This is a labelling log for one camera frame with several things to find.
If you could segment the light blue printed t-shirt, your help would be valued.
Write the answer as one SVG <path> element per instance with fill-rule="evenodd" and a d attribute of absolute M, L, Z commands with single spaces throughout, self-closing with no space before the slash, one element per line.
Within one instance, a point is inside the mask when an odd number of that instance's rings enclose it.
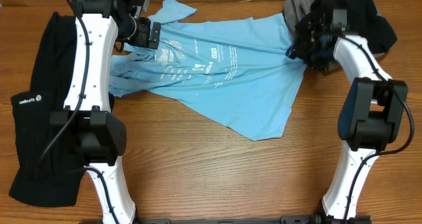
<path fill-rule="evenodd" d="M 147 90 L 249 140 L 281 137 L 305 71 L 286 55 L 292 40 L 284 16 L 185 22 L 194 13 L 165 0 L 150 17 L 161 25 L 158 48 L 125 45 L 111 58 L 109 92 Z"/>

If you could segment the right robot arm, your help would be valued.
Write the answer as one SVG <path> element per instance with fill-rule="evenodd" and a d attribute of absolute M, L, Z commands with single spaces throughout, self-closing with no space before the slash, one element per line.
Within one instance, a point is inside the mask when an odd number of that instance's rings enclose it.
<path fill-rule="evenodd" d="M 358 198 L 374 162 L 389 154 L 386 147 L 397 138 L 402 118 L 411 116 L 406 83 L 392 79 L 376 60 L 396 40 L 373 0 L 314 0 L 295 25 L 287 56 L 313 71 L 337 64 L 351 84 L 338 117 L 342 152 L 334 178 L 317 211 L 298 222 L 370 222 L 357 216 Z"/>

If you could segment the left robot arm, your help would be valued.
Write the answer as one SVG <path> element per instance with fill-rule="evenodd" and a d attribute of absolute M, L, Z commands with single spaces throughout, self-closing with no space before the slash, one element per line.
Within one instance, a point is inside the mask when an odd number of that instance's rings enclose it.
<path fill-rule="evenodd" d="M 61 111 L 51 114 L 53 139 L 66 145 L 89 174 L 101 223 L 140 223 L 123 171 L 127 130 L 111 113 L 111 56 L 125 44 L 157 49 L 161 25 L 143 18 L 149 0 L 69 0 L 76 19 L 76 53 L 71 85 Z"/>

